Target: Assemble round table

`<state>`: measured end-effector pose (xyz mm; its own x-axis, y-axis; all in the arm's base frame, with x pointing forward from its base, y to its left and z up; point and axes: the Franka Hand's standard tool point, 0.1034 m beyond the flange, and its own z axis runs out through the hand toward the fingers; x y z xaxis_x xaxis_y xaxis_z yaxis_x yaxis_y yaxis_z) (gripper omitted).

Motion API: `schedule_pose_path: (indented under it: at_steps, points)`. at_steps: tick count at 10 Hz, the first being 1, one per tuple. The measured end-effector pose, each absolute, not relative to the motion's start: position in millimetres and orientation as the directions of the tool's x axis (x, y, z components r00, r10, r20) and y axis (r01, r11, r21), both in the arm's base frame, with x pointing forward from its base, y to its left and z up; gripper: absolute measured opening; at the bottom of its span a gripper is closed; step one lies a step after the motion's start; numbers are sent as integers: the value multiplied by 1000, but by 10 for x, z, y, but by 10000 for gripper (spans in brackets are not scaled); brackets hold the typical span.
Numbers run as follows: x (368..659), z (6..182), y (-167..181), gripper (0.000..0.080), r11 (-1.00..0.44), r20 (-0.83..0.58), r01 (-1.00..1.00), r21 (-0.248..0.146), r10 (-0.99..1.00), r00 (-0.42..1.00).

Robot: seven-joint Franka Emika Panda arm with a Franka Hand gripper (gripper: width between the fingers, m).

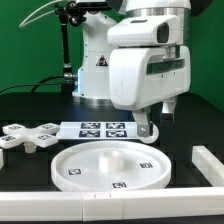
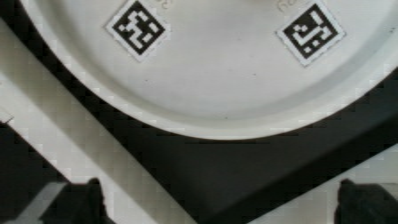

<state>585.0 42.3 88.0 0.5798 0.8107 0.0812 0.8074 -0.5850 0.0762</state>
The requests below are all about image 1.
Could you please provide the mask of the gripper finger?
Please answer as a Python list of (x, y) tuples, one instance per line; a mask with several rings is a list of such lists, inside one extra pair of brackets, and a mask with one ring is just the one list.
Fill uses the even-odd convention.
[(133, 118), (137, 124), (137, 134), (140, 137), (150, 135), (150, 112), (147, 109), (140, 109), (132, 112)]
[(172, 97), (163, 101), (162, 104), (162, 118), (163, 119), (174, 119), (176, 107), (176, 98)]

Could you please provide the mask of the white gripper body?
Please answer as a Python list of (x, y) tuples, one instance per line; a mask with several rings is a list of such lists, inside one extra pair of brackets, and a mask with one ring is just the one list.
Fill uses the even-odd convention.
[(136, 111), (189, 90), (189, 49), (181, 46), (180, 57), (170, 60), (175, 68), (161, 69), (166, 53), (165, 47), (112, 51), (109, 86), (111, 101), (117, 109)]

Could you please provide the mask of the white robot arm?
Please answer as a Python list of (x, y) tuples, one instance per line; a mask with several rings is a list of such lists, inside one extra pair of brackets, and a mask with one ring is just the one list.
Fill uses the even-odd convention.
[(130, 111), (137, 134), (151, 136), (150, 107), (189, 90), (189, 21), (212, 2), (76, 0), (87, 21), (75, 99)]

